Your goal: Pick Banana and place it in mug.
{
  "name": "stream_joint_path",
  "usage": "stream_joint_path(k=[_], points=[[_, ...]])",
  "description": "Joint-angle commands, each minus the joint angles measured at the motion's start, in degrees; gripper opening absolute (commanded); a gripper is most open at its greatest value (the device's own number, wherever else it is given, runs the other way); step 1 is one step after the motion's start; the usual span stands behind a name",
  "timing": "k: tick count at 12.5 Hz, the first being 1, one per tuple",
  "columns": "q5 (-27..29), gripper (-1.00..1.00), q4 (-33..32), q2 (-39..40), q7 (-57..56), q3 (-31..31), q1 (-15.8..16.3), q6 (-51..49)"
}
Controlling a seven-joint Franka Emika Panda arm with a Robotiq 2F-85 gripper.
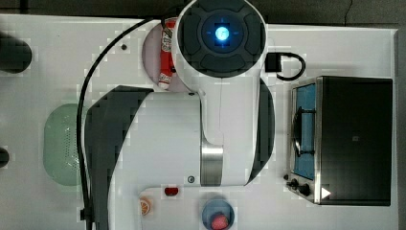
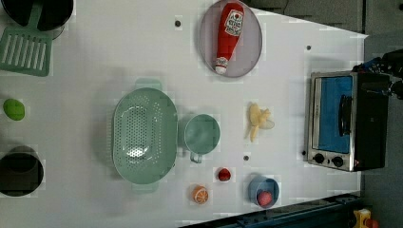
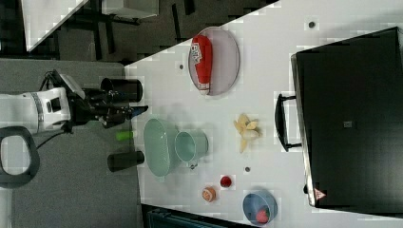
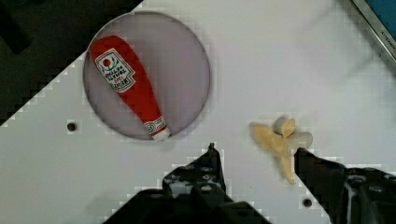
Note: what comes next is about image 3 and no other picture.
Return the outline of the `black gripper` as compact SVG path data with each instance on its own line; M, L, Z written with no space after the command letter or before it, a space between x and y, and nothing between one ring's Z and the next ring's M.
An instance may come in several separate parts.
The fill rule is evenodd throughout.
M110 128L148 109L147 105L130 107L124 93L114 90L85 89L84 98L68 90L67 101L70 120L66 121L66 129L85 125L89 121L99 121L104 128Z

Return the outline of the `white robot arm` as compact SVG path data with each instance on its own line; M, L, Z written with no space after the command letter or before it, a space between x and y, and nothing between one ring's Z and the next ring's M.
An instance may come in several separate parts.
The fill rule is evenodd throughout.
M122 124L146 112L144 106L117 106L106 92L90 97L84 91L77 92L63 87L47 91L26 92L17 95L1 96L1 147L6 148L8 138L19 137L22 144L11 148L15 155L18 151L29 152L28 168L11 174L1 170L1 186L7 189L18 188L29 183L40 167L39 146L33 137L50 131L70 133L74 126L90 121L99 121L105 128Z

